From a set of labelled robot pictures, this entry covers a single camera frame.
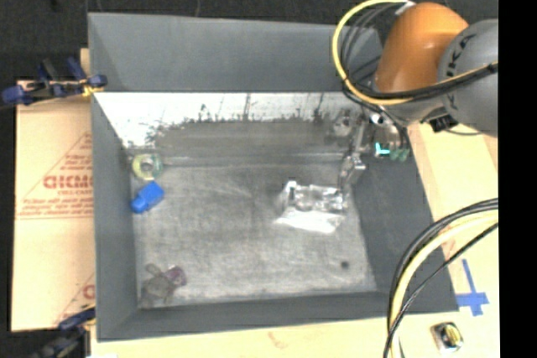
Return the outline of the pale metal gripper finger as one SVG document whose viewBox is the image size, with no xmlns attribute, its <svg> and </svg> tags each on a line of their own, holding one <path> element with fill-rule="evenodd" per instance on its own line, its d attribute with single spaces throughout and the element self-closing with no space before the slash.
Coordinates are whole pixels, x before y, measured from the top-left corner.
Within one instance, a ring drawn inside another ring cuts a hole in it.
<svg viewBox="0 0 537 358">
<path fill-rule="evenodd" d="M 347 182 L 353 172 L 353 157 L 345 157 L 341 161 L 341 167 L 338 174 L 338 194 L 343 196 L 346 193 Z"/>
<path fill-rule="evenodd" d="M 366 170 L 367 165 L 359 157 L 354 157 L 352 159 L 351 184 L 356 184 Z"/>
</svg>

